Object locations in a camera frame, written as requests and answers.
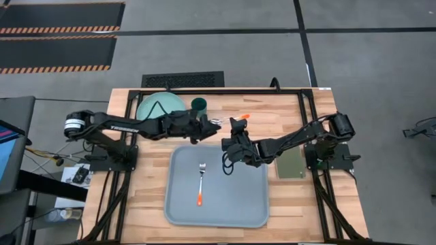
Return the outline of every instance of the concrete floor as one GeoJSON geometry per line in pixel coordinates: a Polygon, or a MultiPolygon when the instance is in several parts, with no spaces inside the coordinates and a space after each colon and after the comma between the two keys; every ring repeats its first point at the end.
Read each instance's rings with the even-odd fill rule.
{"type": "MultiPolygon", "coordinates": [[[[301,6],[306,28],[436,26],[432,0],[304,0],[301,6]]],[[[290,0],[127,0],[121,30],[297,26],[290,0]]],[[[435,143],[425,137],[406,140],[401,129],[435,115],[436,35],[308,38],[318,85],[332,87],[338,109],[349,114],[357,132],[349,144],[352,153],[362,155],[356,177],[370,236],[434,244],[435,143]]],[[[0,97],[108,100],[112,88],[140,86],[142,74],[211,70],[224,71],[226,86],[265,86],[273,76],[282,86],[309,85],[299,34],[135,36],[119,38],[110,71],[2,75],[0,97]]],[[[81,109],[104,111],[106,104],[37,101],[30,131],[34,146],[49,151],[64,146],[65,114],[81,109]]],[[[80,149],[74,143],[62,152],[80,149]]],[[[36,166],[25,159],[22,168],[36,166]]],[[[60,171],[51,164],[46,169],[60,171]]],[[[36,244],[71,242],[77,230],[73,224],[38,231],[36,244]]]]}

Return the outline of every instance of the teal plate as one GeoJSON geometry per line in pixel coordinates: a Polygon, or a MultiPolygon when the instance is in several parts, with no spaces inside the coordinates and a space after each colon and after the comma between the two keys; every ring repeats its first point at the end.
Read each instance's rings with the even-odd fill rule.
{"type": "MultiPolygon", "coordinates": [[[[177,110],[186,110],[185,103],[179,96],[169,92],[159,92],[146,97],[145,100],[141,102],[138,107],[138,111],[136,111],[136,119],[144,120],[150,113],[150,110],[156,103],[156,101],[162,104],[162,107],[167,113],[171,113],[177,110]]],[[[149,118],[157,118],[164,114],[165,112],[162,111],[161,107],[158,104],[156,104],[149,118]]]]}

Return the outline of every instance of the plastic tray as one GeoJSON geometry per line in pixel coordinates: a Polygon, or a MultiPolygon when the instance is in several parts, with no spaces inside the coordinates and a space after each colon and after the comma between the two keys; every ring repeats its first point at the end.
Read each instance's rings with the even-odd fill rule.
{"type": "Polygon", "coordinates": [[[175,225],[257,228],[269,217],[266,165],[235,163],[231,176],[223,173],[218,146],[181,146],[171,155],[165,196],[165,216],[175,225]],[[203,175],[202,206],[197,206],[203,175]]]}

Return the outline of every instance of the silver fork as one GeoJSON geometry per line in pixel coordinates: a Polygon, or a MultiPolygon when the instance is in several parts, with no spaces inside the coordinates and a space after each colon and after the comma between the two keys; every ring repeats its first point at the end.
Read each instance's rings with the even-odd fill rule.
{"type": "Polygon", "coordinates": [[[197,206],[201,206],[202,201],[202,184],[203,184],[203,174],[206,171],[206,164],[200,163],[200,190],[198,191],[198,198],[197,198],[197,206]]]}

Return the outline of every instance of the floor mat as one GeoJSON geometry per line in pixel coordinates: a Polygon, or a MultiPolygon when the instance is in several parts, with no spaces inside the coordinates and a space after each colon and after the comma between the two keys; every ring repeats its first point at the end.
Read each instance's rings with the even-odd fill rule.
{"type": "Polygon", "coordinates": [[[142,88],[224,87],[223,71],[142,75],[142,88]]]}
{"type": "Polygon", "coordinates": [[[18,4],[1,7],[0,33],[117,31],[125,3],[18,4]]]}
{"type": "Polygon", "coordinates": [[[0,74],[110,69],[115,35],[0,38],[0,74]]]}

